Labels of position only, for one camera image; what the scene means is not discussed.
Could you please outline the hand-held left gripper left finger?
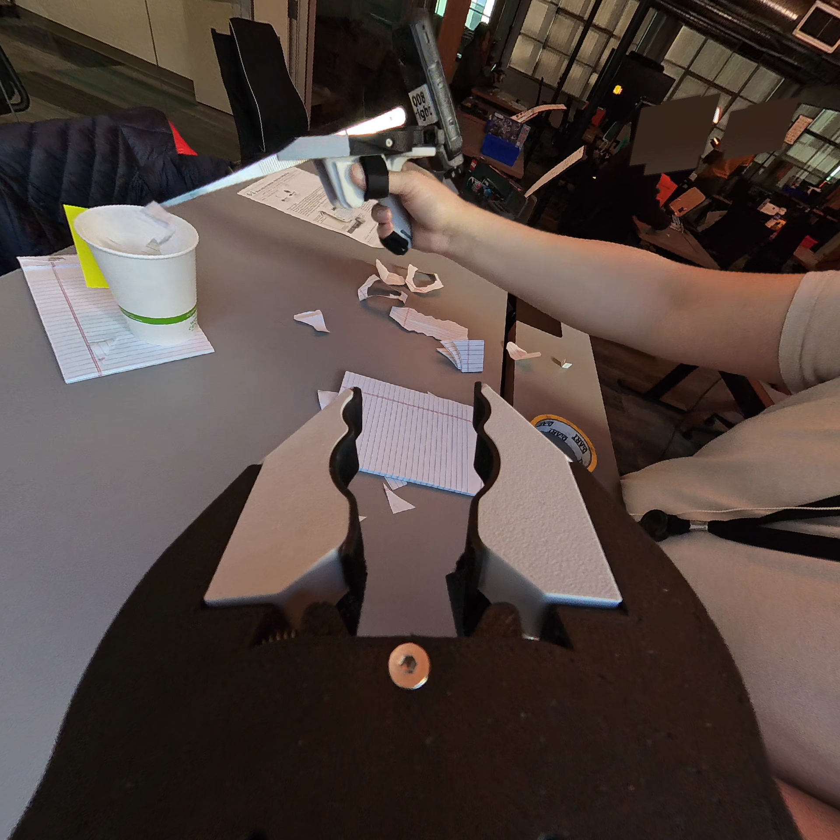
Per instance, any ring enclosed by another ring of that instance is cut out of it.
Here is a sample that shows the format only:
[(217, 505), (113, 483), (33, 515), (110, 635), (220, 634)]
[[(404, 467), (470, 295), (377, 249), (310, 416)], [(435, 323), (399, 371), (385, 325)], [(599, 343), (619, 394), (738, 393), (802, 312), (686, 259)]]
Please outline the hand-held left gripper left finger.
[(361, 524), (349, 484), (359, 469), (362, 394), (341, 392), (264, 460), (205, 593), (208, 606), (310, 604), (359, 615), (365, 588)]

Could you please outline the yellow masking tape roll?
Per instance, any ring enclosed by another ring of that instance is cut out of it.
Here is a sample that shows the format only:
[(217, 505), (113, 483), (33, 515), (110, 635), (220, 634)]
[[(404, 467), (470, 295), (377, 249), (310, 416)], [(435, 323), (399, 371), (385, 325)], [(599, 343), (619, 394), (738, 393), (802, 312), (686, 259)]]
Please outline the yellow masking tape roll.
[(594, 445), (578, 426), (553, 414), (538, 415), (531, 424), (560, 448), (570, 462), (578, 463), (590, 472), (594, 471), (597, 465)]

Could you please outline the long metal tweezers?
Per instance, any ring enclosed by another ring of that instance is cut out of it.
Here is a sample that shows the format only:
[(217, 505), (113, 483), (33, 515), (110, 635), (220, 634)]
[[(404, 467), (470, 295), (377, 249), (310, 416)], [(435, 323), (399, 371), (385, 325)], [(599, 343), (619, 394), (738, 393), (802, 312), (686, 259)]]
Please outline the long metal tweezers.
[(286, 170), (290, 167), (294, 167), (299, 165), (302, 162), (306, 161), (287, 161), (287, 162), (279, 162), (277, 160), (277, 152), (273, 154), (269, 154), (267, 157), (263, 158), (260, 161), (255, 163), (249, 164), (244, 166), (243, 168), (226, 175), (220, 179), (215, 180), (207, 185), (198, 187), (195, 190), (182, 194), (180, 196), (168, 199), (162, 203), (164, 208), (174, 207), (179, 204), (183, 204), (189, 202), (199, 196), (203, 196), (209, 193), (214, 193), (219, 190), (225, 189), (229, 186), (234, 186), (236, 184), (247, 182), (250, 180), (258, 179), (260, 177), (271, 175), (277, 172), (281, 172)]

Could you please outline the tiny white paper scrap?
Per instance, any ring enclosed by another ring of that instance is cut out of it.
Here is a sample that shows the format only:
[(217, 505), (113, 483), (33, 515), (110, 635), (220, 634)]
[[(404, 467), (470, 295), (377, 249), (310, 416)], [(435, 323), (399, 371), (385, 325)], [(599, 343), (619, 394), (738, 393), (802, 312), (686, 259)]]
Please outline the tiny white paper scrap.
[(175, 217), (157, 202), (146, 204), (142, 208), (142, 213), (150, 220), (155, 230), (148, 246), (159, 249), (175, 235)]

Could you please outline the white green paper cup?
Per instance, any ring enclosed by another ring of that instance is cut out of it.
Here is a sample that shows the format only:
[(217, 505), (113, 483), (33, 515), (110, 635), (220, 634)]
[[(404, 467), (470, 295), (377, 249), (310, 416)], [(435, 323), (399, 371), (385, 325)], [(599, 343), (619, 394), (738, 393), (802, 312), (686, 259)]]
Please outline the white green paper cup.
[(175, 235), (150, 248), (155, 233), (142, 206), (98, 206), (76, 221), (133, 335), (146, 343), (176, 345), (198, 329), (198, 233), (174, 215)]

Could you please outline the grey desk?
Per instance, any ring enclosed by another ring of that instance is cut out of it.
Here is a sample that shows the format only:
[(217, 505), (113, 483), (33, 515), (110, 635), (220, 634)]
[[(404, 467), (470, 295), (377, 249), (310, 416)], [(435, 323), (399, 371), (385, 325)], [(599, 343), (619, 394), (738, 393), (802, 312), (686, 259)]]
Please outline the grey desk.
[(511, 638), (455, 635), (470, 500), (351, 490), (360, 636), (275, 638), (204, 597), (257, 465), (346, 371), (471, 405), (429, 339), (356, 288), (372, 254), (235, 191), (184, 205), (215, 352), (69, 385), (21, 271), (2, 279), (2, 837), (537, 838), (559, 760), (502, 709)]

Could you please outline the printed instruction sheet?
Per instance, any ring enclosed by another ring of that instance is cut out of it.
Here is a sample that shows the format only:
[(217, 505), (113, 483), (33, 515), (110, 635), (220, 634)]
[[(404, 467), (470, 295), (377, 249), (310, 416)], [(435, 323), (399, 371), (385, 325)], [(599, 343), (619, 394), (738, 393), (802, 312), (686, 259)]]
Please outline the printed instruction sheet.
[(383, 248), (371, 218), (373, 202), (360, 208), (334, 207), (316, 174), (292, 167), (247, 185), (238, 194), (370, 247)]

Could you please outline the black chair back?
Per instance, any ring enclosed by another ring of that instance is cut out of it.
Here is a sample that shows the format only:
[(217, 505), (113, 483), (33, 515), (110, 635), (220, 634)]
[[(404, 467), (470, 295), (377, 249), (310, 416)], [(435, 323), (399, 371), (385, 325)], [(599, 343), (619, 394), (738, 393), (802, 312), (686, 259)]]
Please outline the black chair back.
[(212, 30), (217, 61), (247, 165), (309, 132), (308, 114), (295, 89), (275, 29), (241, 17), (229, 34)]

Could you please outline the black desktop device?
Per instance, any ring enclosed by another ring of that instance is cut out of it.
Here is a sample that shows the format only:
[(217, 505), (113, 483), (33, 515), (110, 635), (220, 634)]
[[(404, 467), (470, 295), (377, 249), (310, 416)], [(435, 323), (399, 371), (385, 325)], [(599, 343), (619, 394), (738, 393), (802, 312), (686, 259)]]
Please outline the black desktop device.
[(470, 163), (458, 194), (469, 203), (509, 219), (519, 218), (528, 202), (520, 185), (478, 160)]

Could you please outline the black badge reel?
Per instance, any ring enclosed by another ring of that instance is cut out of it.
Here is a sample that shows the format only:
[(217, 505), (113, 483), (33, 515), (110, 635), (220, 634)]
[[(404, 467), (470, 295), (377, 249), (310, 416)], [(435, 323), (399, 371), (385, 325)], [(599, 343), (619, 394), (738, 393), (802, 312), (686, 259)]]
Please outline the black badge reel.
[(647, 511), (639, 520), (640, 527), (654, 541), (663, 542), (672, 536), (686, 534), (691, 529), (690, 520), (668, 514), (659, 509)]

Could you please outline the lined notepad printed label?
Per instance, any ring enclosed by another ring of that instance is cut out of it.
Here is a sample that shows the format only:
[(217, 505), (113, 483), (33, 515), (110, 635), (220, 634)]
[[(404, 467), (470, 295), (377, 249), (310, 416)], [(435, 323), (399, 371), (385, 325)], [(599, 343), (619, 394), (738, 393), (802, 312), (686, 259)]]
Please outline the lined notepad printed label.
[(350, 371), (341, 387), (362, 393), (361, 471), (471, 497), (480, 490), (472, 406)]

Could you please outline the scattered lined paper scraps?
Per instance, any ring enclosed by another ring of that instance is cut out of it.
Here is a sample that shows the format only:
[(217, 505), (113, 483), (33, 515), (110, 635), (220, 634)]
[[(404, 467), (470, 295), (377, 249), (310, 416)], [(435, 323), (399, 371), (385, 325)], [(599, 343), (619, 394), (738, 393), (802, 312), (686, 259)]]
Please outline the scattered lined paper scraps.
[(345, 391), (347, 371), (472, 407), (474, 384), (497, 381), (502, 298), (482, 280), (357, 259), (292, 269), (287, 280), (279, 331), (301, 419), (314, 415), (317, 386)]

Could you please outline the dark puffer jacket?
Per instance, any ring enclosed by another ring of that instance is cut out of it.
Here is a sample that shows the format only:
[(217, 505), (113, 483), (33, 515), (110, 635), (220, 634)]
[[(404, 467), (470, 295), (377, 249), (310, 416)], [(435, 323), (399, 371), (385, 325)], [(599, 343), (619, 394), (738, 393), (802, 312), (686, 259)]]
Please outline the dark puffer jacket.
[(182, 154), (179, 142), (153, 108), (2, 125), (1, 273), (71, 244), (64, 205), (162, 203), (229, 173), (227, 161)]

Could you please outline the yellow card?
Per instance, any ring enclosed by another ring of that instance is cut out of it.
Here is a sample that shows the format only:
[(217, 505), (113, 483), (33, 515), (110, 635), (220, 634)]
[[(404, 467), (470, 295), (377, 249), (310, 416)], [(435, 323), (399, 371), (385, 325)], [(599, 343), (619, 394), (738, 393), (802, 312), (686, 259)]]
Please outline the yellow card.
[(77, 256), (80, 262), (82, 275), (85, 278), (87, 287), (108, 289), (109, 284), (102, 274), (98, 263), (91, 252), (89, 245), (79, 236), (76, 230), (76, 221), (78, 217), (85, 213), (87, 209), (83, 206), (62, 205), (65, 212), (66, 220), (69, 226), (70, 234), (72, 236), (73, 245), (76, 248)]

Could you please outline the lined notepad brown backing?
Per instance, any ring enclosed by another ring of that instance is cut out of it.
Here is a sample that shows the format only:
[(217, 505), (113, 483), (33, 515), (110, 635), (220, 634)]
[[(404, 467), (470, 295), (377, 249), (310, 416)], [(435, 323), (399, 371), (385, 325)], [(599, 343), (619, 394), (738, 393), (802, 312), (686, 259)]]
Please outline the lined notepad brown backing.
[(87, 287), (77, 255), (18, 263), (68, 384), (214, 352), (200, 329), (174, 346), (136, 339), (110, 291)]

